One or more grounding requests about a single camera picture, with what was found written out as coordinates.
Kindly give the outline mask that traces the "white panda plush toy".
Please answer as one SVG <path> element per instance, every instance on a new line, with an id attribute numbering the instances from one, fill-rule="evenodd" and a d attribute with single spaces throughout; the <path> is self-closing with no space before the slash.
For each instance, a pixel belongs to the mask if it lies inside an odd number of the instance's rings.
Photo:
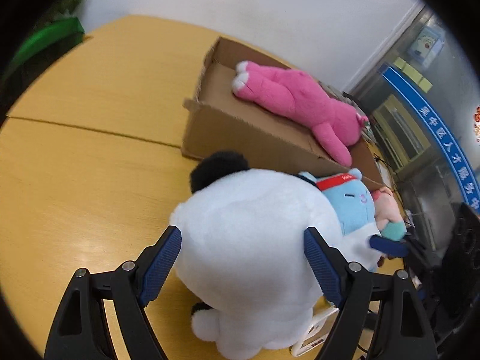
<path id="1" fill-rule="evenodd" d="M 304 231 L 316 228 L 336 249 L 343 238 L 327 197 L 299 175 L 252 168 L 234 151 L 202 160 L 190 190 L 170 222 L 182 234 L 176 274 L 199 298 L 193 333 L 226 359 L 295 344 L 323 295 Z"/>

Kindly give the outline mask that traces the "blue cat plush toy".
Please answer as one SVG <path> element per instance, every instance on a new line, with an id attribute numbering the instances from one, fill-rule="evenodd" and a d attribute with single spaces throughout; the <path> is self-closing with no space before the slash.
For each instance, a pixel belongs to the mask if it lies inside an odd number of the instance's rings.
<path id="1" fill-rule="evenodd" d="M 321 178 L 309 172 L 300 172 L 298 176 L 317 186 L 334 208 L 343 233 L 337 248 L 346 261 L 376 271 L 382 253 L 372 248 L 369 240 L 380 231 L 374 218 L 374 200 L 362 181 L 360 170 L 352 168 L 346 173 Z"/>

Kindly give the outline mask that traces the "green covered side table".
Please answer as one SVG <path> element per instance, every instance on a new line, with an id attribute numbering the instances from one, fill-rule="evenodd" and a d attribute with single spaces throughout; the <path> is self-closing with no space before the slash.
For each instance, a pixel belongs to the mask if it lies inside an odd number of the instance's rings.
<path id="1" fill-rule="evenodd" d="M 36 31 L 17 50 L 2 79 L 6 80 L 30 58 L 53 44 L 70 37 L 78 38 L 79 42 L 82 42 L 84 34 L 85 30 L 76 17 L 57 20 L 53 24 Z"/>

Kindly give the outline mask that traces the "blue cartoon poster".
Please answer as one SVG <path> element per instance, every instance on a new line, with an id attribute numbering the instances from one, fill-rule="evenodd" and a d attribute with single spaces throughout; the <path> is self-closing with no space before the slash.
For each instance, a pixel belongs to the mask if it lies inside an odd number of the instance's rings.
<path id="1" fill-rule="evenodd" d="M 440 27 L 424 26 L 408 47 L 408 54 L 427 69 L 442 51 L 445 31 Z"/>

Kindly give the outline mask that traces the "brown cardboard box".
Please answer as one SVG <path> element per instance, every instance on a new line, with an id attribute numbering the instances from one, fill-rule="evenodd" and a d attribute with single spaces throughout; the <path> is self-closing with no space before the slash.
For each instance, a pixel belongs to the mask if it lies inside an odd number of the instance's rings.
<path id="1" fill-rule="evenodd" d="M 206 54 L 189 112 L 181 152 L 203 159 L 219 150 L 236 150 L 251 167 L 278 172 L 310 172 L 330 176 L 346 172 L 315 140 L 306 127 L 234 96 L 235 66 L 243 60 L 283 67 L 258 49 L 219 37 Z"/>

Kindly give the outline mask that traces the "green potted plant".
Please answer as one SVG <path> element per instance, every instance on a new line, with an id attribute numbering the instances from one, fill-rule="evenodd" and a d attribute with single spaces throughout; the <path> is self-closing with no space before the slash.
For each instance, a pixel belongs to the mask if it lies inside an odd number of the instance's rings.
<path id="1" fill-rule="evenodd" d="M 47 13 L 47 20 L 53 22 L 72 16 L 85 0 L 58 0 Z"/>

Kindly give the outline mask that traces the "pink pig plush toy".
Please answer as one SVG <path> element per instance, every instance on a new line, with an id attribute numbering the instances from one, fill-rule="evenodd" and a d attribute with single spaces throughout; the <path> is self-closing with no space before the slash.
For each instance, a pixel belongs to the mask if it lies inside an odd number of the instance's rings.
<path id="1" fill-rule="evenodd" d="M 394 242 L 403 242 L 407 233 L 404 219 L 393 192 L 386 186 L 372 192 L 374 219 L 380 232 L 379 236 Z"/>

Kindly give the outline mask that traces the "pink bear plush toy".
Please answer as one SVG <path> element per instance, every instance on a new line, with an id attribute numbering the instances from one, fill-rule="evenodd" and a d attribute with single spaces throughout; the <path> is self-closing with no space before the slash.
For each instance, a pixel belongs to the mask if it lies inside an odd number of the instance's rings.
<path id="1" fill-rule="evenodd" d="M 241 61 L 235 67 L 232 90 L 275 115 L 308 128 L 323 150 L 338 164 L 352 165 L 354 146 L 368 122 L 354 106 L 330 97 L 306 72 Z"/>

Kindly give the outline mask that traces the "blue window banner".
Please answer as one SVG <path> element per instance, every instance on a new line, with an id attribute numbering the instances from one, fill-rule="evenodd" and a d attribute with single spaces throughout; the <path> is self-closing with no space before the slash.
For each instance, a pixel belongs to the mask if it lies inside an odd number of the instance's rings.
<path id="1" fill-rule="evenodd" d="M 458 141 L 443 118 L 417 90 L 414 83 L 387 63 L 379 69 L 382 78 L 402 97 L 428 129 L 454 174 L 465 204 L 479 214 L 479 183 Z"/>

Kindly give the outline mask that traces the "yellow sticky notes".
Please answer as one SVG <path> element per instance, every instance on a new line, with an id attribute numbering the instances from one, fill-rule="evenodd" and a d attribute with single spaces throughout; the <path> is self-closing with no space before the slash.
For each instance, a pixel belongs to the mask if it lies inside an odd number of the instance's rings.
<path id="1" fill-rule="evenodd" d="M 396 58 L 394 66 L 400 69 L 400 71 L 414 82 L 424 93 L 427 94 L 433 87 L 433 84 L 429 80 L 401 57 Z"/>

